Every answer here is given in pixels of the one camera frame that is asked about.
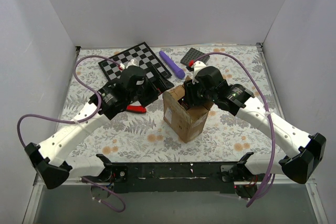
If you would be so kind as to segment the red black utility knife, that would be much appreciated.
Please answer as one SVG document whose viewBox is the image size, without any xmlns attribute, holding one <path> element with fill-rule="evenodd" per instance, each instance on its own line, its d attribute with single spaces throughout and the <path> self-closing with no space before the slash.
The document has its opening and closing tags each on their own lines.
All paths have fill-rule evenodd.
<svg viewBox="0 0 336 224">
<path fill-rule="evenodd" d="M 126 111 L 137 114 L 145 114 L 146 108 L 141 105 L 128 105 Z"/>
</svg>

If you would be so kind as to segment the brown cardboard express box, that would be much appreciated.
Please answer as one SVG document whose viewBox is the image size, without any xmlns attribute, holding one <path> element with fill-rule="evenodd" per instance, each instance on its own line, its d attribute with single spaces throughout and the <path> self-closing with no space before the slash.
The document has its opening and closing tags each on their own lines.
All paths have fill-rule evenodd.
<svg viewBox="0 0 336 224">
<path fill-rule="evenodd" d="M 184 142 L 188 143 L 198 137 L 204 128 L 212 102 L 200 106 L 185 105 L 185 89 L 183 85 L 176 86 L 163 94 L 164 121 Z"/>
</svg>

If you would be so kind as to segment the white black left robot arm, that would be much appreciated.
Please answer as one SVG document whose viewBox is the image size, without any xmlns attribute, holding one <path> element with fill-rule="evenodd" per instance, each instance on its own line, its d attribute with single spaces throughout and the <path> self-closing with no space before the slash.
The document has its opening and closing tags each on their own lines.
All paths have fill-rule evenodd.
<svg viewBox="0 0 336 224">
<path fill-rule="evenodd" d="M 107 166 L 102 155 L 85 162 L 71 162 L 69 154 L 96 129 L 110 122 L 127 107 L 139 102 L 143 107 L 173 88 L 154 66 L 148 78 L 139 66 L 127 66 L 119 78 L 96 91 L 70 123 L 39 144 L 29 143 L 24 150 L 33 168 L 48 189 L 60 186 L 70 177 L 99 177 Z"/>
</svg>

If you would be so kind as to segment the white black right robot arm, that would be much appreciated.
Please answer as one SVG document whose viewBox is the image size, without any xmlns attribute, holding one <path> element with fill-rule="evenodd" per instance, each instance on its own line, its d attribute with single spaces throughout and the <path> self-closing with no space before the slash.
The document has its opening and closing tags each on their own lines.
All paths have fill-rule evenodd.
<svg viewBox="0 0 336 224">
<path fill-rule="evenodd" d="M 277 114 L 267 111 L 261 101 L 241 84 L 228 84 L 221 72 L 197 61 L 193 77 L 184 83 L 184 102 L 191 108 L 213 102 L 219 109 L 249 123 L 281 148 L 272 167 L 267 155 L 247 153 L 232 168 L 230 175 L 243 179 L 249 175 L 282 174 L 298 184 L 305 184 L 323 159 L 326 138 L 304 132 Z"/>
</svg>

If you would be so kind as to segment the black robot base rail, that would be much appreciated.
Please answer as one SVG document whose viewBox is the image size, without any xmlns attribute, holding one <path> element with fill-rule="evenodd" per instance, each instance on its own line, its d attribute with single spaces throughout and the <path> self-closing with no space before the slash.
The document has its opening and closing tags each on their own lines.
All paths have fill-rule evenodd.
<svg viewBox="0 0 336 224">
<path fill-rule="evenodd" d="M 236 162 L 154 162 L 109 163 L 100 175 L 84 178 L 111 184 L 117 194 L 207 191 L 250 198 L 264 174 L 239 171 Z"/>
</svg>

